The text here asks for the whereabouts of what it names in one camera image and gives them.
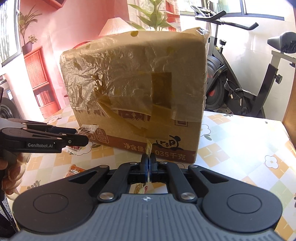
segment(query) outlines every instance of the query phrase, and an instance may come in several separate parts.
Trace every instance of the table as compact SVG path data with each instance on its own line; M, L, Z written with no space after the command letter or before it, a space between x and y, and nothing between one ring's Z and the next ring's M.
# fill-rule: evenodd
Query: table
M70 106L46 119L51 125L79 128ZM56 181L72 164L84 169L106 164L140 161L141 155L89 142L77 156L32 154L17 190ZM204 112L196 165L267 189L279 197L283 215L276 228L285 240L296 238L296 152L280 121ZM178 163L187 168L188 163ZM162 193L165 186L150 183L148 192Z

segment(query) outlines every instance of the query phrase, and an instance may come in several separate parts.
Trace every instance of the exercise bike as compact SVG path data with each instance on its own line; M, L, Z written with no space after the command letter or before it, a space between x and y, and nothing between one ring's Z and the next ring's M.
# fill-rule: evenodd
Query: exercise bike
M271 90L272 84L276 81L278 84L282 81L282 76L277 74L281 58L288 60L290 65L295 68L296 58L287 54L296 53L296 33L285 32L278 37L269 38L267 43L279 50L272 51L272 60L267 68L263 83L258 96L242 89L229 63L223 56L223 46L226 41L220 40L221 47L217 47L217 35L219 25L230 25L245 30L253 30L258 27L254 23L250 27L240 24L226 22L220 18L226 15L225 11L215 13L209 9L191 6L195 11L195 19L216 24L215 37L209 38L209 49L207 57L207 91L206 91L206 110L217 111L224 104L233 114L265 118L263 105Z

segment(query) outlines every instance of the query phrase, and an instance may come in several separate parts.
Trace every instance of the panda logo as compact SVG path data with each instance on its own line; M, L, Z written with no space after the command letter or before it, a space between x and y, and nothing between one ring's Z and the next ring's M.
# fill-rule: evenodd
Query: panda logo
M165 148L165 149L170 149L173 151L176 150L183 150L182 148L179 147L179 141L181 141L181 138L178 136L170 136L171 138L166 141L156 141L153 145L159 147L159 148Z

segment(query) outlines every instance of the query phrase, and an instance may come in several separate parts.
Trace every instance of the window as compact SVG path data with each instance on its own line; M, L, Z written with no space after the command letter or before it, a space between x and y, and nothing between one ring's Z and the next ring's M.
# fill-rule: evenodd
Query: window
M2 66L21 53L16 12L18 6L18 0L6 0L0 5L0 64Z
M194 11L190 6L201 7L202 0L178 0L180 14L194 15Z
M210 7L215 12L225 10L226 17L259 17L284 20L284 8L281 2L286 0L215 0Z

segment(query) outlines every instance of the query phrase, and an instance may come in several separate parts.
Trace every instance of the human hand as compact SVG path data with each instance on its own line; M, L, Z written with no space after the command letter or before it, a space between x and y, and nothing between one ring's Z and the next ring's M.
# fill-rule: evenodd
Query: human hand
M25 173L26 163L30 155L30 153L19 153L16 156L16 163L10 166L7 160L0 158L0 170L5 170L5 176L2 179L2 190L5 192L6 196L12 195L13 193L19 195L16 188L22 181L21 178Z

